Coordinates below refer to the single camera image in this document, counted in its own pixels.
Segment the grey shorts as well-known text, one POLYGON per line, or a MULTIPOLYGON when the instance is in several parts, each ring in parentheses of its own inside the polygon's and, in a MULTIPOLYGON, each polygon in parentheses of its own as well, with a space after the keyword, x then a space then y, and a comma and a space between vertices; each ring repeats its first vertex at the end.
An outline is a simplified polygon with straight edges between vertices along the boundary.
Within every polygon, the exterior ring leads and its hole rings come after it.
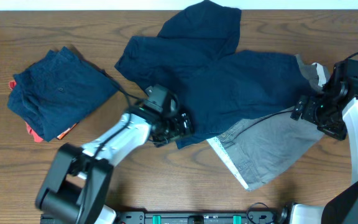
MULTIPOLYGON (((269 75, 300 78, 321 93, 329 80, 328 69, 305 64, 300 55, 245 50, 252 67, 269 75)), ((315 125, 291 119, 292 108, 257 119, 241 119, 224 133, 208 139, 209 145, 247 191, 269 183, 289 169, 323 133, 315 125)))

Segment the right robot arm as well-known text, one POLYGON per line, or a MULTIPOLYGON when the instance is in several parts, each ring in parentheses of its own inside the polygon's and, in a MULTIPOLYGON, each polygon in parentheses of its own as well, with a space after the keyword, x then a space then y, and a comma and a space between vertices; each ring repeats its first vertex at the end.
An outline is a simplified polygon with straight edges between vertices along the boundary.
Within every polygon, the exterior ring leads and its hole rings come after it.
POLYGON ((349 137, 352 163, 351 186, 324 207, 294 204, 288 223, 358 223, 358 78, 344 82, 346 95, 337 102, 349 137))

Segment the navy blue shorts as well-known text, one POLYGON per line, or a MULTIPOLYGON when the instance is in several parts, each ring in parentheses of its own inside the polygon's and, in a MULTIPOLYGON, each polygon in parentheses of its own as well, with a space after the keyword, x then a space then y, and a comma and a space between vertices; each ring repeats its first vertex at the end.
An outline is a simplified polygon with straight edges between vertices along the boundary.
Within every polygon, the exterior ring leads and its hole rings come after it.
POLYGON ((314 95, 294 55, 238 52, 241 11, 203 1, 164 23, 156 37, 133 36, 115 67, 145 90, 161 85, 191 116, 194 134, 183 148, 314 95))

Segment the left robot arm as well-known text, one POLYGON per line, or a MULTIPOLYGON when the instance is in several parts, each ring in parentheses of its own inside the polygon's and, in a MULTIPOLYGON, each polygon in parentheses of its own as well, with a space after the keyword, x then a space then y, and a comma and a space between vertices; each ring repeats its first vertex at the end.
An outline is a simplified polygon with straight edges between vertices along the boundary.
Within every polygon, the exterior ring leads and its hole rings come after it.
POLYGON ((80 147, 62 145, 35 199, 35 206, 62 223, 113 223, 105 204, 114 168, 149 139, 161 147, 193 134, 190 115, 131 107, 99 138, 80 147))

